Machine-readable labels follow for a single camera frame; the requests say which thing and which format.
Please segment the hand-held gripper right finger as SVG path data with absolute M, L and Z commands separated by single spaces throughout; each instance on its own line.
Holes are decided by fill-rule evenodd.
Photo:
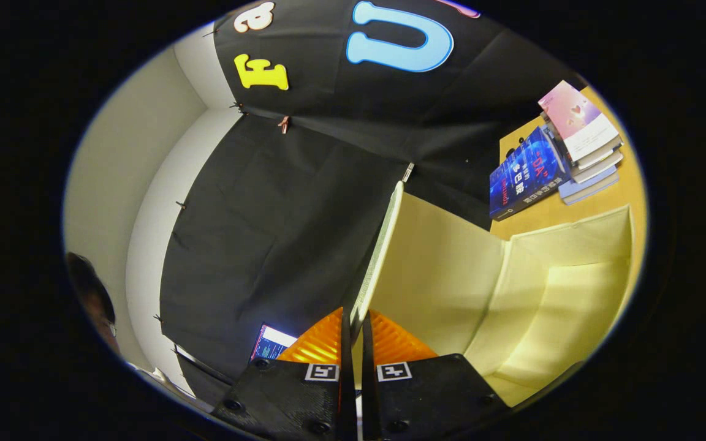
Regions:
M 459 353 L 439 355 L 386 315 L 362 324 L 362 438 L 457 440 L 510 408 Z

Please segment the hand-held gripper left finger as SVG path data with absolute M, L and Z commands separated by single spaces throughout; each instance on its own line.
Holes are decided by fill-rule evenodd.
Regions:
M 213 416 L 257 439 L 355 439 L 351 321 L 343 307 L 278 358 L 257 357 Z

